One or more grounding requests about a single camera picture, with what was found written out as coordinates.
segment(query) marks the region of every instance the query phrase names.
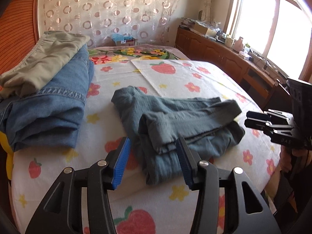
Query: folded clothing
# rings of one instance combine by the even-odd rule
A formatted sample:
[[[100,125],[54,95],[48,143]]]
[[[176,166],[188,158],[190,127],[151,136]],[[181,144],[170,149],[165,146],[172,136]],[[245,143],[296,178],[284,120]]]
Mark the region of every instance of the folded clothing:
[[[178,133],[202,159],[221,156],[245,134],[233,121],[241,113],[234,100],[161,98],[129,86],[115,91],[111,101],[131,139],[147,184],[182,174],[175,150]]]
[[[76,146],[94,63],[87,45],[40,91],[0,100],[0,131],[15,152],[29,146]]]
[[[22,97],[41,90],[89,39],[63,31],[44,32],[17,66],[0,76],[0,98]]]

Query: metal screw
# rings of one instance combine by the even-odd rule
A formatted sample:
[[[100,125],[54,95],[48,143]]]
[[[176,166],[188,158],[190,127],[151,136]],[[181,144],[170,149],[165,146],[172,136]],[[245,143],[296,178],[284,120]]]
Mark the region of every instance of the metal screw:
[[[208,161],[206,161],[206,160],[201,160],[201,161],[199,161],[199,165],[200,165],[201,167],[205,167],[205,166],[208,166],[209,163],[208,163]]]
[[[234,168],[234,171],[235,171],[237,174],[242,174],[242,173],[243,173],[243,169],[240,168],[240,167],[235,167],[235,168]]]
[[[71,167],[66,167],[64,169],[64,173],[68,174],[68,173],[71,173],[73,171],[73,169]]]
[[[98,166],[105,166],[105,165],[107,165],[107,162],[105,160],[100,160],[98,162]]]

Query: wooden cabinet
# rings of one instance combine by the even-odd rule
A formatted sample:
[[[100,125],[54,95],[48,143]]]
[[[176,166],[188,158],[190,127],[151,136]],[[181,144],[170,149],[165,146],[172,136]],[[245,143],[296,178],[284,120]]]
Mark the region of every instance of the wooden cabinet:
[[[219,48],[214,43],[212,43],[212,44],[208,43],[206,45],[206,48],[205,48],[205,54],[203,57],[203,61],[210,62],[210,63],[218,66],[219,68],[221,68],[221,66],[220,66],[221,58],[222,58],[221,48]]]
[[[187,37],[183,32],[178,32],[177,33],[177,38],[176,38],[176,48],[179,49],[182,53],[187,55],[188,51],[188,41]]]
[[[231,48],[181,28],[177,31],[176,47],[191,60],[206,61],[218,66],[235,82],[245,87],[246,91],[252,86],[262,99],[268,100],[275,81],[255,64],[238,56]]]
[[[241,82],[248,65],[242,62],[240,57],[235,54],[226,53],[222,56],[220,61],[220,68],[227,73],[234,81]]]

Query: person's hand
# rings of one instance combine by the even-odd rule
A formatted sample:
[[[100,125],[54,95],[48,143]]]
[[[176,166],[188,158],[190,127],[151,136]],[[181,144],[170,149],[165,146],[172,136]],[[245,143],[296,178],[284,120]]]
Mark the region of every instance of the person's hand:
[[[289,149],[283,145],[280,146],[280,168],[284,172],[291,171],[291,154],[296,157],[302,157],[300,168],[298,171],[301,171],[305,166],[308,166],[312,160],[312,152],[308,154],[308,150],[306,149]]]

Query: yellow cloth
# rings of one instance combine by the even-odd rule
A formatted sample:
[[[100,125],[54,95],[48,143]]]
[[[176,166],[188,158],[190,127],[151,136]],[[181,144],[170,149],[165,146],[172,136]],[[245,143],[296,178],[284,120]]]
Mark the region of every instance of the yellow cloth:
[[[12,170],[13,170],[13,151],[9,145],[9,142],[7,141],[7,136],[0,132],[0,144],[4,151],[7,153],[7,164],[6,164],[6,169],[7,169],[7,178],[9,180],[12,179]]]

